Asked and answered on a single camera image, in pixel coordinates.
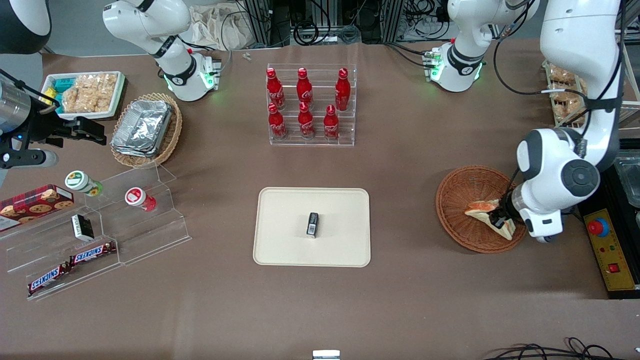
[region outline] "coca-cola bottle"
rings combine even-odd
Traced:
[[[284,108],[284,89],[273,67],[267,69],[267,91],[271,102],[276,104],[280,110]]]
[[[338,82],[335,84],[335,106],[339,111],[347,110],[349,106],[349,96],[351,95],[351,84],[349,84],[349,72],[343,67],[338,70]]]
[[[308,103],[311,109],[314,105],[314,91],[311,82],[307,78],[307,70],[303,67],[298,69],[298,84],[296,85],[296,89],[298,91],[298,100]]]
[[[324,136],[327,139],[338,139],[338,115],[335,114],[335,106],[326,107],[324,116]]]
[[[284,140],[287,138],[287,128],[284,126],[284,119],[278,111],[278,106],[274,103],[269,104],[269,127],[275,140]]]
[[[316,136],[316,130],[314,129],[314,117],[309,112],[309,104],[307,102],[300,103],[298,122],[300,123],[300,131],[302,132],[303,139],[311,140]]]

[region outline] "cookie box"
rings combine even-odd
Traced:
[[[16,195],[0,203],[0,233],[73,205],[73,194],[53,184]]]

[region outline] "brown table surface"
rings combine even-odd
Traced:
[[[527,237],[497,255],[460,247],[438,222],[442,178],[473,164],[512,173],[524,134],[552,122],[545,96],[512,94],[490,66],[470,90],[448,93],[382,45],[250,52],[251,62],[236,53],[219,91],[179,102],[184,127],[165,165],[178,177],[170,187],[193,239],[38,302],[26,300],[25,278],[0,271],[0,357],[275,360],[337,348],[344,359],[481,359],[515,343],[563,347],[565,336],[637,357],[640,302],[605,300],[576,219],[555,244]],[[513,87],[544,86],[537,40],[511,40],[499,58]],[[356,146],[270,146],[269,62],[357,64]],[[150,56],[45,55],[44,70],[120,70],[129,80],[125,104],[168,92]],[[105,123],[109,133],[113,123]],[[96,179],[127,170],[109,147],[90,142],[66,141],[58,154],[55,167],[12,170],[1,197],[61,184],[76,168]],[[254,263],[266,186],[366,189],[369,265]]]

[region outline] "acrylic display rack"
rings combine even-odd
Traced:
[[[69,256],[115,241],[116,253],[78,264],[68,274],[28,297],[29,300],[43,299],[190,240],[184,216],[173,206],[167,186],[174,179],[163,166],[151,163],[101,181],[104,189],[97,197],[75,192],[75,207],[2,234],[0,240],[8,243],[7,271],[25,277],[26,296],[27,284],[68,261]],[[124,194],[134,186],[156,198],[155,210],[145,212],[126,204]],[[93,241],[84,242],[74,237],[71,216],[75,214],[91,221]]]
[[[357,74],[355,64],[269,64],[276,70],[278,79],[284,87],[285,108],[280,110],[289,136],[284,140],[276,140],[271,134],[269,124],[269,142],[271,145],[311,145],[311,146],[354,146],[356,138],[356,88]],[[300,132],[298,124],[298,69],[307,69],[307,76],[314,92],[314,105],[311,113],[314,116],[314,128],[316,137],[305,140]],[[336,111],[339,120],[339,136],[337,140],[329,140],[324,137],[324,115],[329,104],[335,104],[335,83],[338,80],[338,70],[345,67],[349,70],[349,82],[351,84],[351,96],[346,111]],[[267,105],[271,102],[266,91]],[[269,112],[265,107],[265,122]]]

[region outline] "wicker basket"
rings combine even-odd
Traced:
[[[436,208],[440,223],[453,240],[483,254],[511,250],[522,241],[526,229],[521,224],[516,224],[513,239],[509,241],[482,221],[465,215],[470,202],[501,198],[508,183],[509,178],[503,173],[482,166],[457,168],[442,180],[436,194]]]
[[[115,135],[116,131],[122,124],[122,119],[124,115],[127,113],[127,110],[131,107],[133,102],[138,100],[149,100],[149,101],[165,101],[168,104],[171,104],[172,112],[171,118],[169,119],[169,125],[166,128],[166,132],[164,133],[164,138],[162,139],[162,144],[160,144],[159,154],[155,158],[144,158],[141,156],[131,156],[120,154],[115,151],[113,147],[111,147],[111,152],[113,156],[118,160],[119,163],[123,165],[127,165],[130,167],[139,167],[144,164],[155,161],[157,164],[164,163],[171,153],[175,149],[175,146],[178,144],[178,138],[180,137],[180,131],[182,131],[182,114],[180,114],[180,109],[178,108],[178,104],[176,104],[175,100],[165,94],[147,94],[142,95],[141,97],[133,100],[127,105],[127,107],[121,112],[120,117],[118,118],[118,122],[116,123],[115,129],[113,130],[113,134]]]

